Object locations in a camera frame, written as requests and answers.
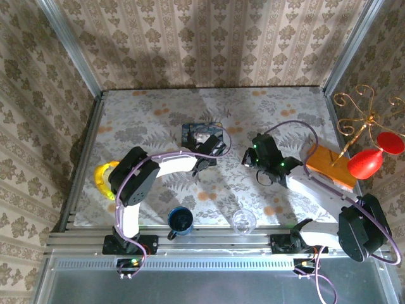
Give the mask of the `floral table mat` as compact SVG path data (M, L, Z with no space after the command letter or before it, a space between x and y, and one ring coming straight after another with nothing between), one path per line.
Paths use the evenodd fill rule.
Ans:
M269 131L284 156L299 158L305 140L317 134L322 144L339 148L334 117L319 87L172 89L109 91L76 206L76 226L109 226L115 203L94 182L98 165L123 158L139 146L150 155L181 148L183 124L219 122L232 149L192 176L179 172L157 179L140 205L142 225L165 225L170 210L184 206L196 225L228 225L237 210L253 212L259 225L294 225L311 218L332 222L316 203L241 164L259 133Z

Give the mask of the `starry night tin box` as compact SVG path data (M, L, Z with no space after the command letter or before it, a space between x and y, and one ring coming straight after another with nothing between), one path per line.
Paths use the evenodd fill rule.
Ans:
M190 129L192 132L192 135L196 132L200 133L208 133L210 135L216 135L219 137L221 140L223 140L223 130L222 130L222 124L221 123L216 123L216 122L204 122L204 123L185 123L182 125L182 130L181 130L181 143L182 147L186 148L186 138L187 138L187 132Z

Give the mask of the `grey metal tray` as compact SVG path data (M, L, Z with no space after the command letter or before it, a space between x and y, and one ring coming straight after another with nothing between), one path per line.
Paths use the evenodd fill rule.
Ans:
M247 258L216 256L152 258ZM318 280L289 271L145 271L121 280L116 270L58 270L47 260L32 304L405 304L394 267L375 260L322 257Z

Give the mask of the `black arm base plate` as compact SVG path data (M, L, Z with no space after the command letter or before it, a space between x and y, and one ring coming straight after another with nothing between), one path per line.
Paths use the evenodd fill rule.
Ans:
M321 246L307 245L301 236L290 234L272 234L270 247L273 254L316 253L321 249Z
M137 242L145 249L147 255L156 255L158 250L157 235L141 235ZM123 240L120 236L107 235L104 238L103 255L142 255L142 250L135 244Z

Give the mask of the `aluminium frame cross rail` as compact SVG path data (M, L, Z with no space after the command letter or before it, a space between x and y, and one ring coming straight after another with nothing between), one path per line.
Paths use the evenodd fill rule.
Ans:
M271 253L272 234L290 234L289 229L279 227L258 227L252 233L241 236L230 227L197 227L186 236L177 236L173 241L167 239L167 227L143 229L141 235L158 236L158 255L164 253ZM52 232L46 243L47 254L60 251L67 253L102 253L104 238L112 235L110 227L84 227L68 229L65 232Z

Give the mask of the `clear glass cup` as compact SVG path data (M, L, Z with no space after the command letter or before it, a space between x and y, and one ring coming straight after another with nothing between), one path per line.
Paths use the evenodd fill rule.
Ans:
M250 210L238 210L232 217L232 227L237 234L246 236L255 230L256 217Z

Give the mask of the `aluminium frame post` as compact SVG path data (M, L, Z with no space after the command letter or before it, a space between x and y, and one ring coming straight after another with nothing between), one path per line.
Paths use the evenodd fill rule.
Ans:
M87 88L93 96L100 95L103 89L97 82L89 62L85 59L79 43L73 34L73 30L70 28L62 11L59 9L56 0L37 0L37 2L83 78Z
M330 96L334 92L384 2L385 0L367 0L358 21L332 68L330 76L323 86L323 93L326 96Z

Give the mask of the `black connector board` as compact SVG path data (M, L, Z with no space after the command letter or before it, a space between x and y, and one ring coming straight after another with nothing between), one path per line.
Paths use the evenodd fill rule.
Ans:
M118 259L116 262L116 271L121 280L132 279L142 266L143 259L141 258Z
M316 263L316 259L294 259L293 272L300 278L315 278L316 270L318 271L318 275L320 275L320 263Z

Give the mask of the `blue enamel mug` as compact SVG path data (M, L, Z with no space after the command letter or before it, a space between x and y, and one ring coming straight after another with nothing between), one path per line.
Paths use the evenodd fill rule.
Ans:
M193 229L193 214L186 207L176 207L168 214L168 226L170 232L167 236L169 241L173 241L177 236L185 236Z

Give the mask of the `orange wooden block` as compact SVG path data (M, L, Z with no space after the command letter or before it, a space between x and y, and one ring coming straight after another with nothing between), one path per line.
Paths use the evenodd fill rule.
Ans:
M338 153L322 145L315 149L315 144L313 144L307 154L309 155L313 151L314 153L306 163L309 169L329 178L336 186L353 192L357 179L349 173L347 167L349 159L345 156L339 158Z

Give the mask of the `red plastic goblet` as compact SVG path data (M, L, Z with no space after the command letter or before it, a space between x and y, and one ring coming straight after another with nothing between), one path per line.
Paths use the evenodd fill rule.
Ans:
M381 132L377 136L378 149L366 149L354 155L347 163L349 173L356 179L365 180L375 174L383 163L383 154L399 155L405 151L405 142L393 132Z

